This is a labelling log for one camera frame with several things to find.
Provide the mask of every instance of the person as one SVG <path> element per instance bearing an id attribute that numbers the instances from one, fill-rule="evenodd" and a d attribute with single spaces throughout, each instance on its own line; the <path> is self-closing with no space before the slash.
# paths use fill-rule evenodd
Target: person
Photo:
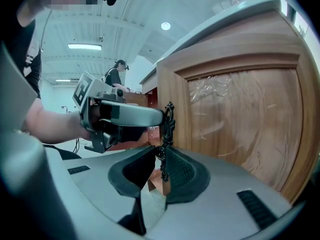
<path id="1" fill-rule="evenodd" d="M 105 73 L 105 83 L 112 87 L 117 87 L 121 90 L 123 90 L 126 93 L 129 93 L 130 91 L 122 86 L 121 79 L 119 76 L 119 72 L 124 72 L 127 68 L 127 64 L 124 60 L 120 59 L 118 60 L 114 67 L 110 68 L 108 72 Z"/>
<path id="2" fill-rule="evenodd" d="M 41 76 L 41 51 L 36 41 L 35 17 L 44 9 L 63 9 L 63 5 L 96 3 L 97 0 L 13 0 L 6 6 L 5 23 L 1 32 L 9 54 L 19 71 L 37 93 L 30 107 L 22 131 L 29 132 L 44 144 L 58 144 L 78 138 L 90 140 L 90 133 L 81 125 L 79 113 L 59 114 L 43 106 L 39 79 Z M 91 120 L 100 118 L 99 106 L 94 106 Z"/>

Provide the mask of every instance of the wooden cabinet door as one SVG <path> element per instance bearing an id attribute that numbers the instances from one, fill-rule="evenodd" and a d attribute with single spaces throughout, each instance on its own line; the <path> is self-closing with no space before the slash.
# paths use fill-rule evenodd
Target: wooden cabinet door
<path id="1" fill-rule="evenodd" d="M 174 105 L 174 147 L 242 166 L 293 202 L 319 154 L 319 74 L 273 16 L 158 62 L 158 105 Z"/>

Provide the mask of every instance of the ceiling light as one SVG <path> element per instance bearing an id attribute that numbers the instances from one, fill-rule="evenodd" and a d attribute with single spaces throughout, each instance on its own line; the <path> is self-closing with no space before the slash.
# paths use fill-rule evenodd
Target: ceiling light
<path id="1" fill-rule="evenodd" d="M 56 82 L 65 82 L 65 83 L 71 82 L 70 79 L 56 79 L 55 81 L 56 81 Z"/>
<path id="2" fill-rule="evenodd" d="M 99 44 L 81 44 L 81 43 L 69 43 L 70 49 L 89 49 L 101 51 L 101 45 Z"/>
<path id="3" fill-rule="evenodd" d="M 163 30 L 169 30 L 171 28 L 171 25 L 170 25 L 169 22 L 164 22 L 164 23 L 161 24 L 161 28 Z"/>

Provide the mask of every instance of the ceiling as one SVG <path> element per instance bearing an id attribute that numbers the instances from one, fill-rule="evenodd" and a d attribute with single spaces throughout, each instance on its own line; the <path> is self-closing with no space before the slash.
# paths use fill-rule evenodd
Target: ceiling
<path id="1" fill-rule="evenodd" d="M 231 7 L 232 1 L 117 0 L 108 6 L 101 0 L 97 5 L 44 11 L 36 18 L 42 77 L 53 85 L 59 85 L 56 79 L 71 79 L 72 85 L 84 71 L 100 78 L 116 60 L 130 65 L 140 55 L 153 64 L 196 26 Z M 163 30 L 163 22 L 171 28 Z M 71 50 L 70 43 L 99 44 L 102 49 Z M 124 84 L 125 73 L 120 78 Z"/>

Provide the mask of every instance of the black shirt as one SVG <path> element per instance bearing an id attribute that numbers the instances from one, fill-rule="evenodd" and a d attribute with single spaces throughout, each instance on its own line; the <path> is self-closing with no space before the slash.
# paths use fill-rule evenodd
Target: black shirt
<path id="1" fill-rule="evenodd" d="M 17 10 L 22 2 L 20 0 L 16 6 L 11 4 L 6 12 L 2 39 L 17 68 L 40 98 L 41 52 L 34 36 L 36 22 L 34 20 L 26 27 L 19 24 Z"/>
<path id="2" fill-rule="evenodd" d="M 115 87 L 114 84 L 121 85 L 121 79 L 119 76 L 119 71 L 113 67 L 108 71 L 108 75 L 105 79 L 105 83 L 109 86 Z"/>

